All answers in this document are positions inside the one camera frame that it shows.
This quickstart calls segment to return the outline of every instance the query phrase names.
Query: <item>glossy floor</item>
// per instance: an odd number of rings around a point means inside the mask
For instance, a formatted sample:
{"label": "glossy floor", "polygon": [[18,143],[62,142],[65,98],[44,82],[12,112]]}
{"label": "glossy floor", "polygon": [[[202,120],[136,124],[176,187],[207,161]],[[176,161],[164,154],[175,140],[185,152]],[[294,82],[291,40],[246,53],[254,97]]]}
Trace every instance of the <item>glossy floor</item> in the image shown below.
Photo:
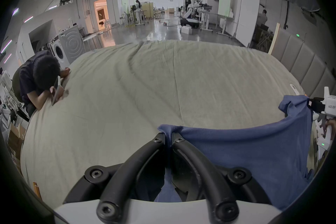
{"label": "glossy floor", "polygon": [[156,40],[193,40],[242,46],[234,38],[229,39],[227,36],[216,34],[215,30],[211,33],[211,31],[193,29],[192,34],[180,33],[181,25],[178,24],[179,18],[173,14],[169,14],[166,15],[164,19],[150,20],[148,23],[146,22],[145,25],[120,26],[114,28],[112,32],[104,33],[101,38],[104,47]]}

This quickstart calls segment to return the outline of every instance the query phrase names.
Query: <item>dark shirt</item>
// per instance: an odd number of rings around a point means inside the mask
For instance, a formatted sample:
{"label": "dark shirt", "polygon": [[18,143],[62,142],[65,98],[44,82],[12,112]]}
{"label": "dark shirt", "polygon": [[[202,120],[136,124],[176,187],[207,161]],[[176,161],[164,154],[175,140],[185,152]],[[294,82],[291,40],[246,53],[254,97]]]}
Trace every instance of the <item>dark shirt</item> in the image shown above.
{"label": "dark shirt", "polygon": [[20,92],[23,103],[28,106],[32,103],[28,98],[27,94],[33,91],[36,91],[37,95],[40,95],[44,90],[39,89],[34,81],[33,69],[34,63],[37,58],[40,58],[45,55],[51,55],[52,53],[49,50],[42,50],[36,53],[33,57],[29,58],[20,68]]}

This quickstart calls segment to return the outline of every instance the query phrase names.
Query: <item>white bed sheet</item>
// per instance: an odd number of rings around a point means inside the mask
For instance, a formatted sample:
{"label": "white bed sheet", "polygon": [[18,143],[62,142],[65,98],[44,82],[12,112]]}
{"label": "white bed sheet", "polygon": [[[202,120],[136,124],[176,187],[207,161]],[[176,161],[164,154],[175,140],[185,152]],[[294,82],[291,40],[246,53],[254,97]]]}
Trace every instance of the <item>white bed sheet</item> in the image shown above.
{"label": "white bed sheet", "polygon": [[273,56],[207,42],[109,47],[70,68],[64,99],[32,116],[21,155],[25,180],[52,208],[88,167],[123,163],[161,124],[255,127],[283,119],[289,84],[304,93]]}

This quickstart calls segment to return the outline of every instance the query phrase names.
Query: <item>white box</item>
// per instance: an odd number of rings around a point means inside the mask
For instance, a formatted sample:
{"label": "white box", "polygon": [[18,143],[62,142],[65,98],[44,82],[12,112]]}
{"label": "white box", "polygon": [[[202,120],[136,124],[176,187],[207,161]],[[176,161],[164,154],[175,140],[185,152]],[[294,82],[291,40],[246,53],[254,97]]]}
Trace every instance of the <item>white box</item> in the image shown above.
{"label": "white box", "polygon": [[181,33],[186,33],[186,34],[192,34],[193,33],[193,29],[192,28],[190,28],[190,29],[188,29],[188,28],[181,28]]}

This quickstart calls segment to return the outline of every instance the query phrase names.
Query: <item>upholstered headboard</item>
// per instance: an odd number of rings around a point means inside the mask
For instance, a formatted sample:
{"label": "upholstered headboard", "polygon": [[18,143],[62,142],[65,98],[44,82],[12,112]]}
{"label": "upholstered headboard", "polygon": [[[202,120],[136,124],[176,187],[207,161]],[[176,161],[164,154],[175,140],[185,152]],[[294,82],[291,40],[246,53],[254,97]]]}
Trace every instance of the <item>upholstered headboard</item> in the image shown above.
{"label": "upholstered headboard", "polygon": [[310,98],[323,97],[325,86],[329,87],[331,95],[336,95],[336,80],[326,64],[301,39],[281,28],[279,23],[268,53],[294,75]]}

